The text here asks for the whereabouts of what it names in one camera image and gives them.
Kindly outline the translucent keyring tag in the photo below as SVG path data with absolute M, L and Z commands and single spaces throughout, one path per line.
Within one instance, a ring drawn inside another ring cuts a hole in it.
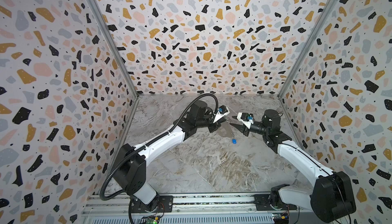
M 235 134 L 232 130 L 232 126 L 228 121 L 222 123 L 221 128 L 219 129 L 219 133 L 222 137 L 232 138 L 232 139 L 235 138 Z

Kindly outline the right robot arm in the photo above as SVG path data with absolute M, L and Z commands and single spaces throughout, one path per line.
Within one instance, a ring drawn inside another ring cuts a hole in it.
M 261 121 L 256 121 L 249 113 L 238 113 L 234 119 L 239 123 L 233 127 L 245 136 L 250 133 L 261 135 L 264 143 L 299 170 L 312 186 L 310 190 L 289 184 L 273 187 L 270 194 L 272 207 L 302 207 L 311 210 L 325 223 L 350 217 L 356 212 L 350 177 L 319 163 L 281 131 L 281 116 L 276 110 L 265 110 Z

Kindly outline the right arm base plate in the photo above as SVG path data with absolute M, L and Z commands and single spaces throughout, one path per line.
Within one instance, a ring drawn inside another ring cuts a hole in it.
M 280 197 L 275 194 L 256 194 L 254 195 L 254 204 L 257 211 L 276 210 L 287 211 L 297 210 L 298 207 L 291 204 L 285 204 Z

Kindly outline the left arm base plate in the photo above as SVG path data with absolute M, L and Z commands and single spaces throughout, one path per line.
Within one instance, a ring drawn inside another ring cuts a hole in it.
M 138 198 L 133 198 L 129 204 L 130 213 L 153 214 L 172 212 L 174 203 L 173 195 L 157 195 L 149 204 Z

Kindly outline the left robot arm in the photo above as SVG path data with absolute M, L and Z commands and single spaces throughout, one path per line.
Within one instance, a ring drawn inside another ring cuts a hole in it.
M 202 100 L 194 100 L 180 118 L 169 129 L 144 143 L 131 146 L 124 144 L 117 155 L 110 176 L 122 191 L 139 199 L 149 211 L 158 205 L 159 194 L 147 182 L 147 166 L 170 148 L 183 143 L 197 132 L 198 128 L 208 128 L 215 132 L 230 110 L 222 105 L 211 109 Z

